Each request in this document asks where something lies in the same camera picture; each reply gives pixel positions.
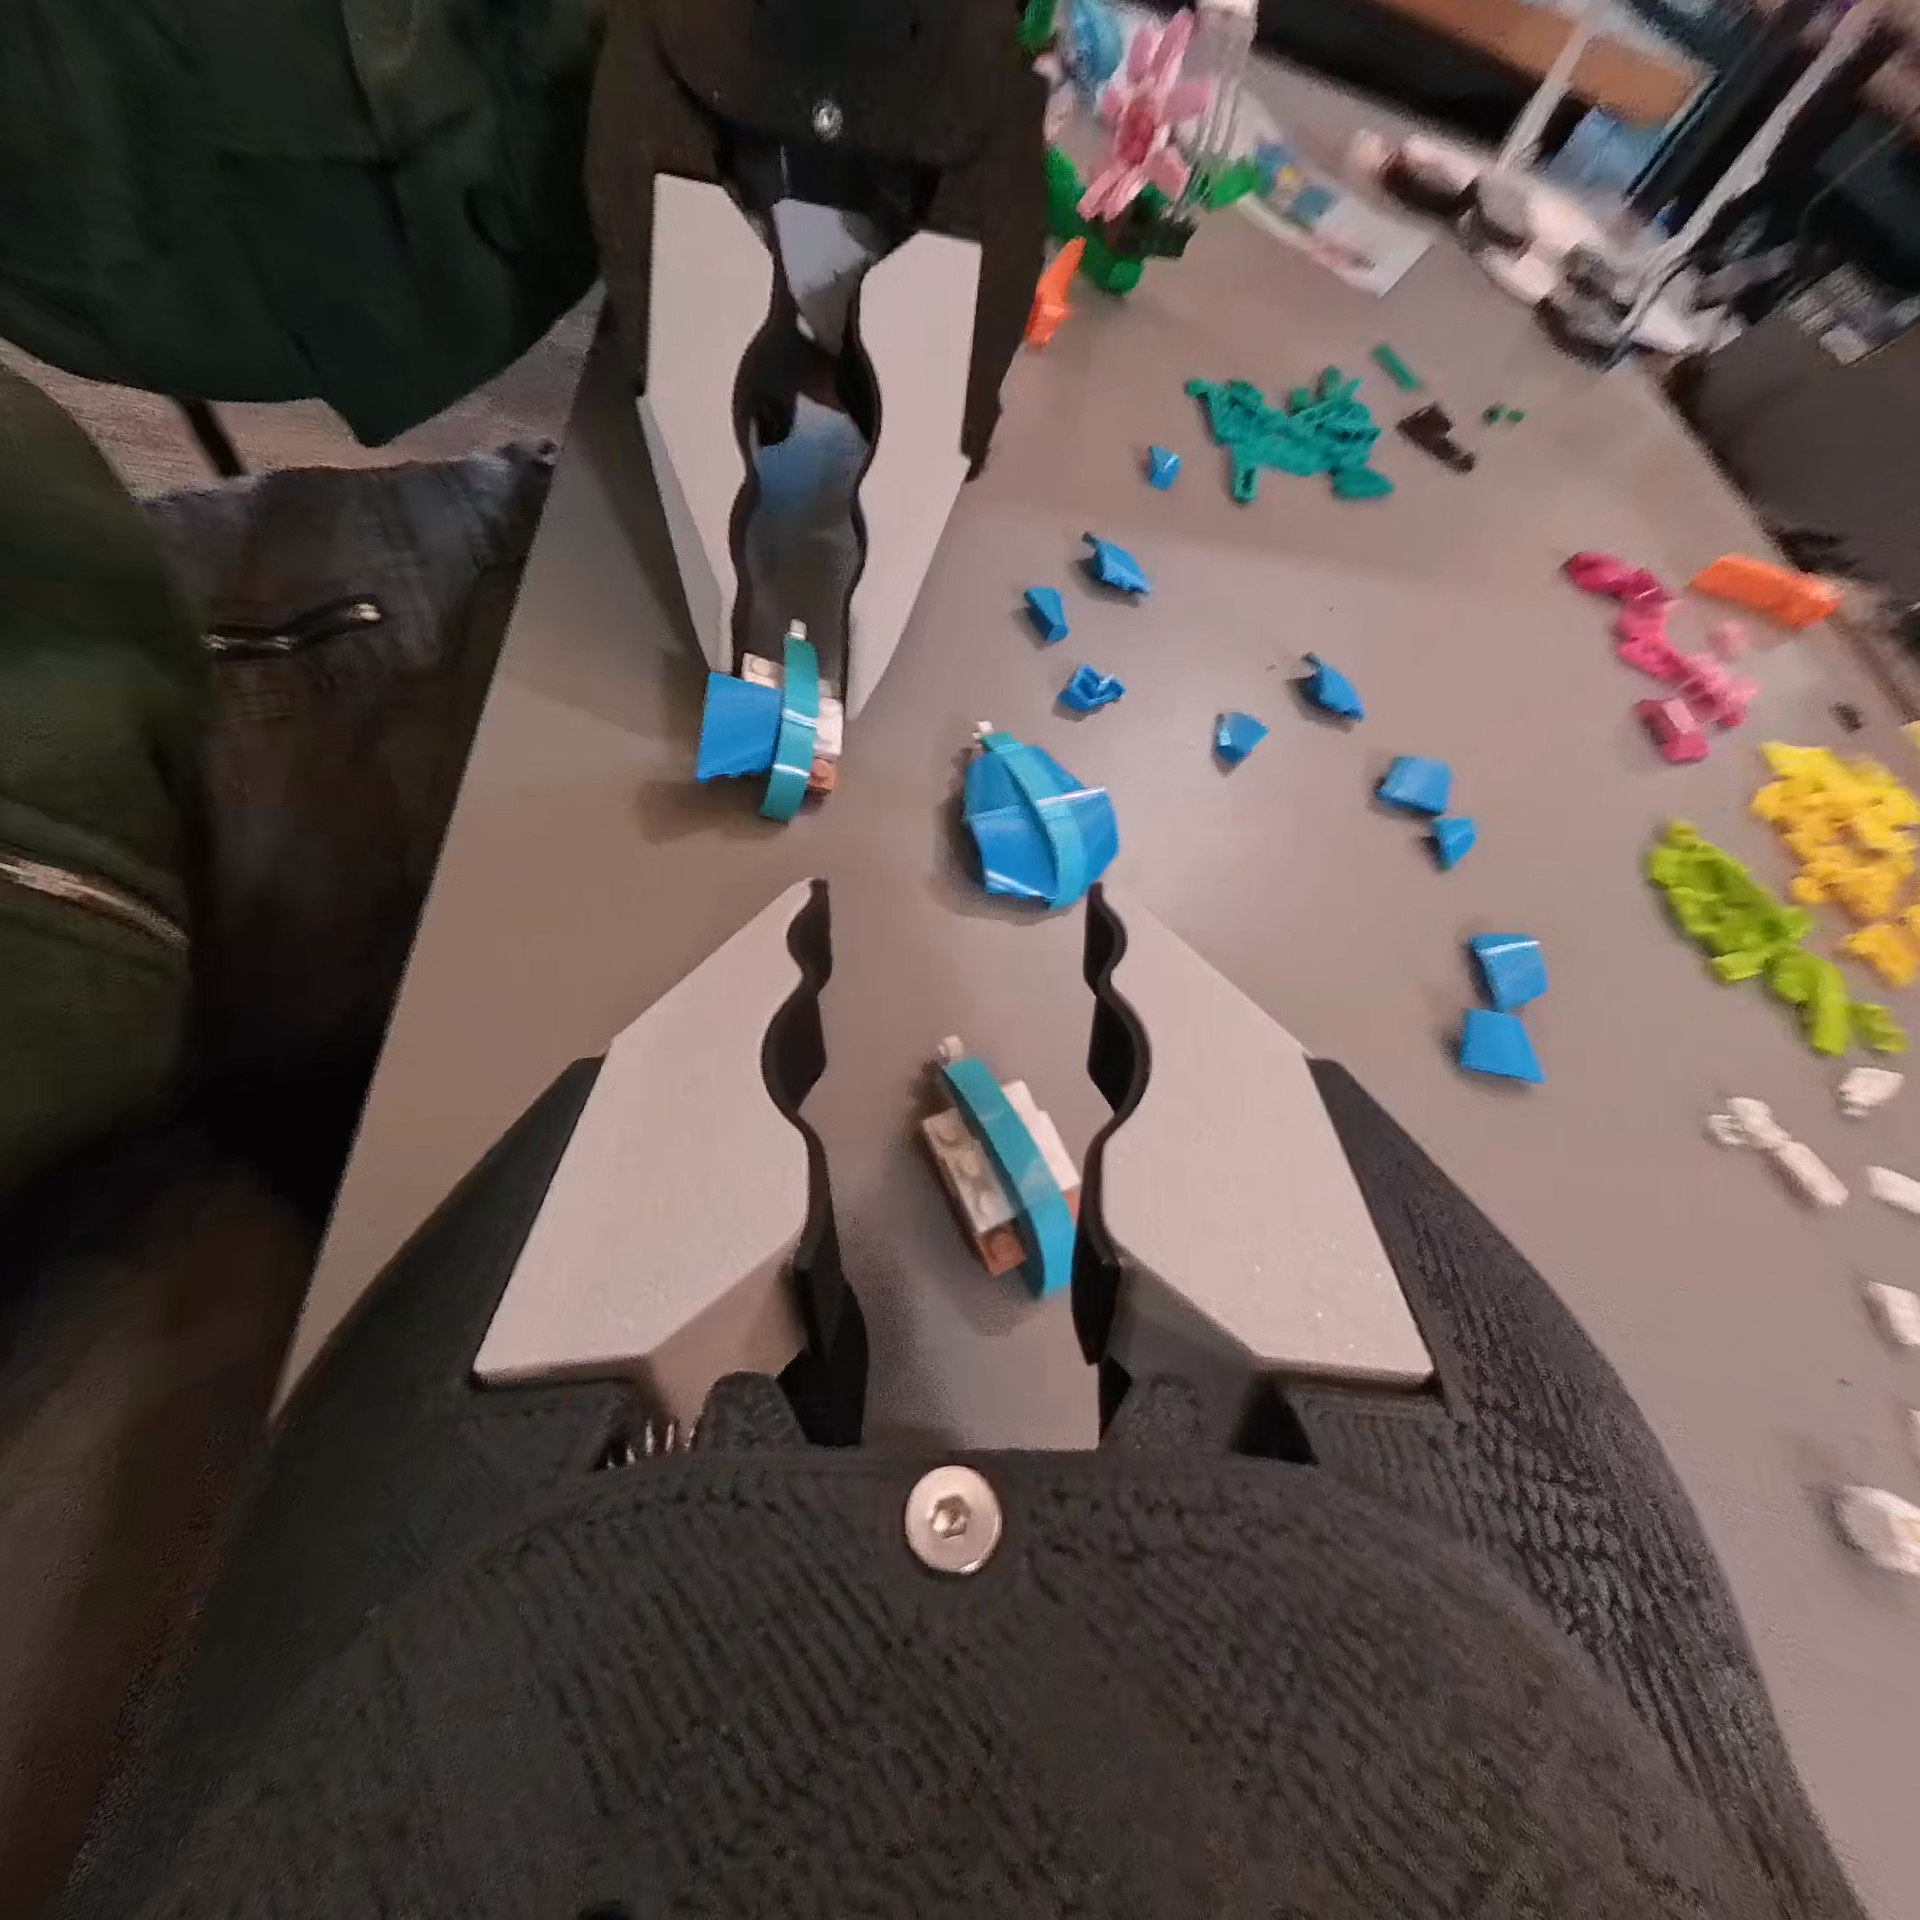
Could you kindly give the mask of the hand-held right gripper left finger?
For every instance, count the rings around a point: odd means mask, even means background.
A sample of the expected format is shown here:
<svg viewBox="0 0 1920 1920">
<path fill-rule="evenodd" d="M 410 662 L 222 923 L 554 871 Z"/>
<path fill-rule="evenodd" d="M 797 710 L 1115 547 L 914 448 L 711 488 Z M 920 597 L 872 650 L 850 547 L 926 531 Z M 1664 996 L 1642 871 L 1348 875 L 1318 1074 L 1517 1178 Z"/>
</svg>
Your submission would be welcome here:
<svg viewBox="0 0 1920 1920">
<path fill-rule="evenodd" d="M 597 1058 L 479 1343 L 487 1389 L 611 1380 L 694 1427 L 735 1374 L 785 1383 L 804 1433 L 856 1444 L 868 1334 L 824 1141 L 824 878 L 784 889 Z"/>
</svg>

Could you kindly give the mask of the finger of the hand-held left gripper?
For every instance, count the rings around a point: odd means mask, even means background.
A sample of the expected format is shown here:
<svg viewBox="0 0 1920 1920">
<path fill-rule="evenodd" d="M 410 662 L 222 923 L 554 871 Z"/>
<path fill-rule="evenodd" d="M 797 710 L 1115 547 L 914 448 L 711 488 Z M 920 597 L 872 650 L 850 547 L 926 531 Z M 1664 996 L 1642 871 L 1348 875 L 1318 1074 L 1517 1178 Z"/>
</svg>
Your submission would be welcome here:
<svg viewBox="0 0 1920 1920">
<path fill-rule="evenodd" d="M 848 707 L 876 694 L 970 470 L 963 429 L 979 260 L 976 243 L 918 233 L 867 272 L 852 301 L 848 344 L 872 381 L 876 423 L 852 499 Z"/>
<path fill-rule="evenodd" d="M 707 667 L 737 670 L 737 511 L 748 489 L 740 383 L 774 307 L 777 263 L 729 190 L 661 174 L 636 414 L 686 609 Z"/>
</svg>

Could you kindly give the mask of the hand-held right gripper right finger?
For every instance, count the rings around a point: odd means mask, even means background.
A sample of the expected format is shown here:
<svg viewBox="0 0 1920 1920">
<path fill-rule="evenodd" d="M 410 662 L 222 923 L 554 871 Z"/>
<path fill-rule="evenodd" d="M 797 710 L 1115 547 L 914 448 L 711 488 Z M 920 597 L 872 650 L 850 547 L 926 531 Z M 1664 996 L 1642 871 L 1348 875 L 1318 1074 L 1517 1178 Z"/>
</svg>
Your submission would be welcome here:
<svg viewBox="0 0 1920 1920">
<path fill-rule="evenodd" d="M 1259 1438 L 1297 1389 L 1415 1403 L 1435 1359 L 1283 1021 L 1110 882 L 1087 895 L 1087 1073 L 1071 1307 L 1098 1421 L 1172 1380 L 1202 1435 Z"/>
</svg>

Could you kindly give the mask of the teal arch white brick assembly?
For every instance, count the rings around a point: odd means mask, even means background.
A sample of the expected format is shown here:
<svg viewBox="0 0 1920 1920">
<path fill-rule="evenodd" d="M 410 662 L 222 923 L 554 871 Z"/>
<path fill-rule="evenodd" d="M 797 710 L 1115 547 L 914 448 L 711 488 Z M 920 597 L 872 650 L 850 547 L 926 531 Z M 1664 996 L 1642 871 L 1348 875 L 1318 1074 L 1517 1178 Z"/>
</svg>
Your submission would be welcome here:
<svg viewBox="0 0 1920 1920">
<path fill-rule="evenodd" d="M 1064 1295 L 1077 1248 L 1080 1169 L 1022 1078 L 1002 1078 L 958 1035 L 930 1067 L 920 1139 L 980 1267 L 1033 1300 Z"/>
</svg>

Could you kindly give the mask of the blue and white brick assembly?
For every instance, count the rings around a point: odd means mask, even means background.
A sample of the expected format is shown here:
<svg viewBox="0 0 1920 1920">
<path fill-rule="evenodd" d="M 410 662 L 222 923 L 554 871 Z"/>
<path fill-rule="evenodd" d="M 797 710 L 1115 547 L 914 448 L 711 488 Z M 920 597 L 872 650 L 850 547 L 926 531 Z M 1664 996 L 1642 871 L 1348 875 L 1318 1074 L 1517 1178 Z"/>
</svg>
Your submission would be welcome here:
<svg viewBox="0 0 1920 1920">
<path fill-rule="evenodd" d="M 847 704 L 796 618 L 772 656 L 748 652 L 732 672 L 707 670 L 694 779 L 748 782 L 758 816 L 788 825 L 836 792 L 847 725 Z"/>
</svg>

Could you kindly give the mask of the pink flower toy brick model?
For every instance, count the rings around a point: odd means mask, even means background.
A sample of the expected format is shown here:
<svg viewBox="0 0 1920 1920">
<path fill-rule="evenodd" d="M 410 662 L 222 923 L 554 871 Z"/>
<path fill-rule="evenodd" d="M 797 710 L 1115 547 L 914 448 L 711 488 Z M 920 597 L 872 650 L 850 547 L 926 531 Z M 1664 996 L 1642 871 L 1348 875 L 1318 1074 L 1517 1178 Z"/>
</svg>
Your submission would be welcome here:
<svg viewBox="0 0 1920 1920">
<path fill-rule="evenodd" d="M 1247 93 L 1254 3 L 1030 4 L 1022 45 L 1047 87 L 1047 228 L 1077 276 L 1125 298 L 1202 218 L 1273 190 L 1281 145 Z"/>
</svg>

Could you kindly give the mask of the heap of teal green bricks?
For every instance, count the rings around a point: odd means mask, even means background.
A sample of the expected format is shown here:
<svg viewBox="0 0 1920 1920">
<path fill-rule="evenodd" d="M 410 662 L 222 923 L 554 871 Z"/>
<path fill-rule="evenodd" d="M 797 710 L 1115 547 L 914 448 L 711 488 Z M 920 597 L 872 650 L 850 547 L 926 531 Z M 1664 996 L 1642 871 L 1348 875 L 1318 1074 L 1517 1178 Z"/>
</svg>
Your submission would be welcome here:
<svg viewBox="0 0 1920 1920">
<path fill-rule="evenodd" d="M 1267 474 L 1327 479 L 1341 501 L 1394 494 L 1394 481 L 1377 466 L 1380 424 L 1357 390 L 1359 379 L 1337 367 L 1281 402 L 1240 377 L 1189 377 L 1182 385 L 1226 457 L 1229 498 L 1242 508 L 1254 503 Z"/>
</svg>

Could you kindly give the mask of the round blue toy brick model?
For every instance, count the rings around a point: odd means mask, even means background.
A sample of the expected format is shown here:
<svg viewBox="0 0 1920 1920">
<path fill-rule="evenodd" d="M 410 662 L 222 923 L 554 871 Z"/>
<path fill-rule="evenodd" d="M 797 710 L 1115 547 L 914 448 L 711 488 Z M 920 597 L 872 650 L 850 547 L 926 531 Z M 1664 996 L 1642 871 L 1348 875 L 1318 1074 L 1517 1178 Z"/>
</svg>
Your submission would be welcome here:
<svg viewBox="0 0 1920 1920">
<path fill-rule="evenodd" d="M 988 724 L 974 728 L 961 814 L 980 884 L 998 899 L 1074 908 L 1118 860 L 1111 794 Z"/>
</svg>

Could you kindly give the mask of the instruction booklet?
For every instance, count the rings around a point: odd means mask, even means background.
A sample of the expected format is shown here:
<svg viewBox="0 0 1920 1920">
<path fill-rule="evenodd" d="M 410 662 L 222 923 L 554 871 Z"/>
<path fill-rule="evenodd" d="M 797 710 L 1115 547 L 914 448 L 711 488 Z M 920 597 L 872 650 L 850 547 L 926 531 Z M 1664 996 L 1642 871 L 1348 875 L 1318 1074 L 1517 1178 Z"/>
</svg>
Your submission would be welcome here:
<svg viewBox="0 0 1920 1920">
<path fill-rule="evenodd" d="M 1380 211 L 1284 142 L 1259 142 L 1252 166 L 1256 185 L 1235 202 L 1243 218 L 1353 292 L 1384 298 L 1433 247 L 1428 226 Z"/>
</svg>

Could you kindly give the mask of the scattered white toy bricks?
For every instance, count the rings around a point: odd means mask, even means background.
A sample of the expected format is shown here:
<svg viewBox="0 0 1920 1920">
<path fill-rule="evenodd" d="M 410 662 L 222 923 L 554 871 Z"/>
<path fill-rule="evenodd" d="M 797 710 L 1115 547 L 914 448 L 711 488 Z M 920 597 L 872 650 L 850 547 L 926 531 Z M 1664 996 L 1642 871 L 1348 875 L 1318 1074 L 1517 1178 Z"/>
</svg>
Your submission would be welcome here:
<svg viewBox="0 0 1920 1920">
<path fill-rule="evenodd" d="M 1843 1119 L 1882 1114 L 1905 1090 L 1893 1068 L 1849 1068 L 1837 1085 Z M 1791 1135 L 1771 1107 L 1751 1096 L 1730 1096 L 1706 1118 L 1706 1134 L 1726 1149 L 1760 1155 L 1776 1178 L 1814 1212 L 1833 1214 L 1849 1199 L 1845 1180 L 1805 1141 Z M 1889 1214 L 1919 1219 L 1919 1180 L 1885 1166 L 1866 1174 L 1868 1194 Z M 1919 1351 L 1916 1287 L 1870 1281 L 1864 1285 L 1868 1315 L 1885 1343 L 1905 1354 Z M 1919 1505 L 1868 1484 L 1841 1484 L 1828 1501 L 1839 1537 L 1880 1572 L 1919 1580 Z"/>
</svg>

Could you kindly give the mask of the heap of lime toy bricks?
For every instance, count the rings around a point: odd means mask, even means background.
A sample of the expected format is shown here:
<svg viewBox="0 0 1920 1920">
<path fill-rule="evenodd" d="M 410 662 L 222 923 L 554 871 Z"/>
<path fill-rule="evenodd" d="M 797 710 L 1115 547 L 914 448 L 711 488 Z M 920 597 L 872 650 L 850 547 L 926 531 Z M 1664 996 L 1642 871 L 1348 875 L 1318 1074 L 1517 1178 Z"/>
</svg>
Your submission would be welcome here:
<svg viewBox="0 0 1920 1920">
<path fill-rule="evenodd" d="M 1723 985 L 1758 982 L 1828 1060 L 1866 1052 L 1909 1055 L 1907 1025 L 1884 1006 L 1859 999 L 1837 962 L 1813 950 L 1813 921 L 1790 908 L 1733 855 L 1693 824 L 1671 820 L 1645 850 L 1643 873 L 1668 923 Z"/>
</svg>

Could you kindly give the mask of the heap of pink toy bricks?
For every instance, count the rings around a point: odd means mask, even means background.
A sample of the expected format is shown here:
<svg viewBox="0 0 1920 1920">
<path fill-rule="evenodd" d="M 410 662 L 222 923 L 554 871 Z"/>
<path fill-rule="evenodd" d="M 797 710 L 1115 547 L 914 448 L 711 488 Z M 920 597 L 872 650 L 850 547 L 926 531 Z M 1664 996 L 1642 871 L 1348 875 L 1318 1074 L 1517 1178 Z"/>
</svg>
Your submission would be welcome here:
<svg viewBox="0 0 1920 1920">
<path fill-rule="evenodd" d="M 1562 573 L 1574 590 L 1615 608 L 1613 650 L 1654 685 L 1636 716 L 1668 767 L 1705 762 L 1715 738 L 1748 722 L 1760 687 L 1720 652 L 1686 652 L 1671 640 L 1674 597 L 1654 573 L 1597 548 L 1572 552 Z"/>
</svg>

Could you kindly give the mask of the heap of yellow toy bricks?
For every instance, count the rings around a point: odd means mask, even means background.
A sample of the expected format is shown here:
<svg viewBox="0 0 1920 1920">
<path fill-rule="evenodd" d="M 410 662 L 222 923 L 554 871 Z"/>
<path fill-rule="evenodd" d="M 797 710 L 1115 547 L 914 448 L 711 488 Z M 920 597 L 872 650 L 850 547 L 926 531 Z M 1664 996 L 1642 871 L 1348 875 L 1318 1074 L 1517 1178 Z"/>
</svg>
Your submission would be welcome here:
<svg viewBox="0 0 1920 1920">
<path fill-rule="evenodd" d="M 1833 908 L 1849 931 L 1839 950 L 1882 985 L 1919 976 L 1919 800 L 1871 757 L 1763 742 L 1768 779 L 1751 811 L 1793 860 L 1790 898 Z"/>
</svg>

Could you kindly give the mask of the person's dark green jacket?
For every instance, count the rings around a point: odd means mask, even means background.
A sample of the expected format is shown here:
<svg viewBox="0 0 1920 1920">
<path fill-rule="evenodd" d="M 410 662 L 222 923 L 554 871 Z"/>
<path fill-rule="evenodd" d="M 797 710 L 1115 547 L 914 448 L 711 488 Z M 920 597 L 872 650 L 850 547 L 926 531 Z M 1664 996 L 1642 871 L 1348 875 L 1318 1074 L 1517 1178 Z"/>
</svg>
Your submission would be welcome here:
<svg viewBox="0 0 1920 1920">
<path fill-rule="evenodd" d="M 76 421 L 3 373 L 3 1180 L 160 1102 L 189 1030 L 197 612 Z"/>
</svg>

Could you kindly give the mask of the white metal stand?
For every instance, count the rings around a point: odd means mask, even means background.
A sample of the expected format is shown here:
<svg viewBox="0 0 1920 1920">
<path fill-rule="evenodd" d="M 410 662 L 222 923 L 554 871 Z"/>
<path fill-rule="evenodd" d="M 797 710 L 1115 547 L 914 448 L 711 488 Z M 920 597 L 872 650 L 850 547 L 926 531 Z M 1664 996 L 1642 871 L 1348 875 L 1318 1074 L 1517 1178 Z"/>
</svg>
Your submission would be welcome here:
<svg viewBox="0 0 1920 1920">
<path fill-rule="evenodd" d="M 1853 117 L 1877 73 L 1916 71 L 1916 4 L 1740 4 L 1746 44 L 1668 124 L 1624 195 L 1600 211 L 1539 164 L 1597 4 L 1476 175 L 1473 261 L 1574 356 L 1609 369 L 1689 356 L 1720 330 L 1736 267 L 1709 265 L 1760 204 L 1817 159 L 1820 109 Z"/>
</svg>

